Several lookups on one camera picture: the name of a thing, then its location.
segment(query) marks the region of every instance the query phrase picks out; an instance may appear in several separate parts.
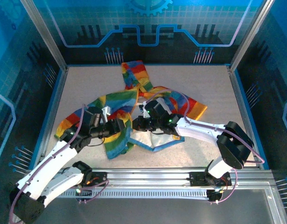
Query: glass panel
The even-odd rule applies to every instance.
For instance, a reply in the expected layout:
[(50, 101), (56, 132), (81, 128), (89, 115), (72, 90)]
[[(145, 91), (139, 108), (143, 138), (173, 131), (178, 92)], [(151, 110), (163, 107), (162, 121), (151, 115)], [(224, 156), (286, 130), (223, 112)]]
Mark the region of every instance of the glass panel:
[[(5, 184), (16, 183), (28, 168), (25, 153), (35, 149), (58, 72), (20, 1), (0, 1), (0, 223), (8, 217)], [(14, 125), (11, 108), (2, 99), (14, 109)], [(22, 146), (31, 153), (15, 151)]]
[(67, 63), (230, 63), (262, 0), (36, 0)]
[[(269, 167), (287, 173), (287, 1), (276, 0), (238, 72)], [(283, 176), (277, 172), (283, 170)]]

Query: gear logo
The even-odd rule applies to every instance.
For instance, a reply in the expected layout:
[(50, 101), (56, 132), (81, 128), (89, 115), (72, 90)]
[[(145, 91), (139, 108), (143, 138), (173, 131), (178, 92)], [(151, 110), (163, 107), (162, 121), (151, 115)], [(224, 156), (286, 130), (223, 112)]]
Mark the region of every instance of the gear logo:
[(163, 13), (164, 9), (168, 9), (168, 4), (172, 4), (172, 0), (128, 0), (127, 2), (134, 13), (147, 16)]

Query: robotic arm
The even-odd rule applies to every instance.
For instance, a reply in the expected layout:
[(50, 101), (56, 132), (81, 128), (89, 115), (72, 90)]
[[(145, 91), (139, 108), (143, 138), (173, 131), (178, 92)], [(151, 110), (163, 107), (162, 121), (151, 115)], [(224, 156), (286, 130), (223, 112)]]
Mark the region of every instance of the robotic arm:
[(210, 183), (213, 183), (211, 179), (219, 179), (233, 168), (243, 168), (251, 151), (228, 133), (239, 136), (251, 147), (253, 142), (237, 123), (230, 121), (227, 125), (215, 125), (200, 122), (171, 113), (166, 107), (163, 100), (144, 102), (141, 106), (143, 116), (133, 121), (133, 129), (144, 132), (160, 129), (165, 134), (196, 138), (217, 146), (221, 156), (212, 161), (205, 171)]
[[(143, 116), (139, 116), (133, 121), (133, 129), (144, 132), (161, 129), (165, 134), (200, 139), (219, 148), (221, 156), (210, 162), (205, 172), (190, 174), (191, 178), (188, 180), (191, 186), (222, 187), (226, 184), (231, 186), (229, 171), (232, 168), (242, 169), (250, 150), (237, 139), (233, 139), (227, 132), (236, 134), (249, 146), (253, 146), (252, 140), (238, 124), (230, 121), (227, 125), (214, 125), (188, 120), (183, 115), (171, 113), (161, 99), (150, 101), (147, 104), (144, 102), (141, 108)], [(89, 107), (84, 113), (77, 137), (67, 148), (64, 148), (65, 145), (72, 140), (77, 132), (76, 125), (65, 130), (61, 140), (34, 170), (19, 180), (16, 185), (9, 185), (11, 203), (18, 196), (18, 192), (22, 192), (14, 204), (14, 213), (26, 224), (33, 223), (47, 205), (67, 189), (76, 185), (81, 188), (90, 187), (106, 180), (107, 173), (94, 173), (88, 165), (81, 161), (74, 163), (72, 167), (52, 179), (71, 158), (90, 143), (92, 138), (109, 137), (125, 127), (124, 122), (119, 119), (107, 122), (104, 120), (101, 124), (100, 121), (106, 118), (106, 114), (107, 110)], [(220, 200), (221, 195), (217, 196), (216, 192), (212, 193), (208, 196), (210, 201)]]
[(106, 116), (102, 115), (108, 113), (107, 109), (103, 111), (96, 107), (89, 107), (84, 112), (82, 124), (79, 124), (81, 125), (80, 131), (70, 145), (66, 147), (67, 142), (77, 132), (76, 125), (65, 130), (60, 141), (35, 169), (19, 180), (16, 185), (9, 184), (11, 203), (21, 191), (14, 205), (16, 216), (26, 224), (33, 223), (47, 205), (67, 189), (76, 185), (80, 188), (91, 187), (106, 180), (106, 173), (94, 173), (91, 167), (81, 161), (74, 163), (72, 167), (55, 179), (52, 178), (71, 158), (87, 146), (92, 138), (110, 137), (125, 127), (124, 122), (120, 119), (106, 122)]

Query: rainbow striped cloth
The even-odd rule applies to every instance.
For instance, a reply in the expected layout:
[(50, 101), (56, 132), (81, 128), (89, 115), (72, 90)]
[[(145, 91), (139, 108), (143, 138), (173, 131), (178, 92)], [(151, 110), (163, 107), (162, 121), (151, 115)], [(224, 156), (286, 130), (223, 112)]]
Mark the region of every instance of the rainbow striped cloth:
[[(125, 128), (120, 133), (105, 138), (104, 147), (109, 159), (127, 153), (134, 146), (134, 143), (130, 141), (132, 133), (131, 113), (136, 106), (138, 98), (145, 97), (149, 99), (159, 90), (166, 89), (163, 86), (153, 87), (142, 61), (122, 63), (122, 74), (126, 84), (125, 90), (99, 97), (88, 104), (88, 106), (96, 106), (98, 108), (109, 106), (112, 114), (108, 116), (108, 120), (119, 118), (125, 123)], [(184, 114), (187, 108), (187, 102), (178, 93), (168, 91), (160, 93), (157, 97), (162, 97), (173, 113)], [(190, 105), (187, 116), (191, 119), (198, 119), (204, 113), (207, 106), (190, 97), (187, 97), (187, 99)], [(59, 138), (65, 129), (80, 120), (80, 116), (81, 109), (64, 119), (59, 124), (55, 136)]]

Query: speckled work surface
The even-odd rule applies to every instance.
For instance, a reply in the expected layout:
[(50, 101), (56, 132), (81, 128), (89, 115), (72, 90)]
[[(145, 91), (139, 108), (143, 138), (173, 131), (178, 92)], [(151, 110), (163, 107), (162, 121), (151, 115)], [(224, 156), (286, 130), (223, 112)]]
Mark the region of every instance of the speckled work surface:
[[(230, 120), (243, 126), (237, 101), (226, 66), (164, 66), (147, 65), (151, 83), (185, 93), (208, 106), (200, 121), (227, 124)], [(120, 66), (71, 67), (55, 118), (47, 153), (55, 146), (58, 124), (82, 103), (124, 89)], [(220, 155), (217, 147), (200, 140), (186, 138), (185, 142), (153, 153), (134, 147), (125, 155), (108, 160), (103, 146), (85, 147), (66, 166), (83, 161), (97, 168), (205, 167)]]

